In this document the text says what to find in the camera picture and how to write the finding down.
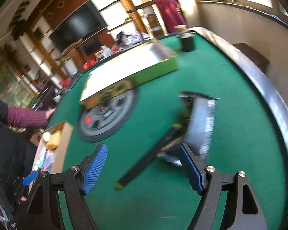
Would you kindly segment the person maroon sleeve forearm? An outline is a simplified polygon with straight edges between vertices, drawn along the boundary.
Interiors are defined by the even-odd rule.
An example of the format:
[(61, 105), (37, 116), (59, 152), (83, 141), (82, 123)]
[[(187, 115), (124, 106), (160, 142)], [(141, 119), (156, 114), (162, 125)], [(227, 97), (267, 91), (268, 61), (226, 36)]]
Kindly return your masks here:
[(7, 107), (7, 124), (17, 128), (43, 128), (47, 126), (46, 111), (33, 111), (16, 106)]

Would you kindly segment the bystander hand on table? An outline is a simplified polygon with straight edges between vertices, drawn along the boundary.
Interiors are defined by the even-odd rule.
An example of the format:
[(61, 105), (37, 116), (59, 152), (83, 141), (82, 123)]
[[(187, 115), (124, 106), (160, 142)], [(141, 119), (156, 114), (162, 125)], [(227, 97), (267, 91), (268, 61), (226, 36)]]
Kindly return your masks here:
[(54, 113), (55, 111), (55, 108), (51, 108), (51, 109), (48, 109), (47, 111), (45, 111), (45, 117), (46, 117), (46, 120), (48, 120), (51, 115)]

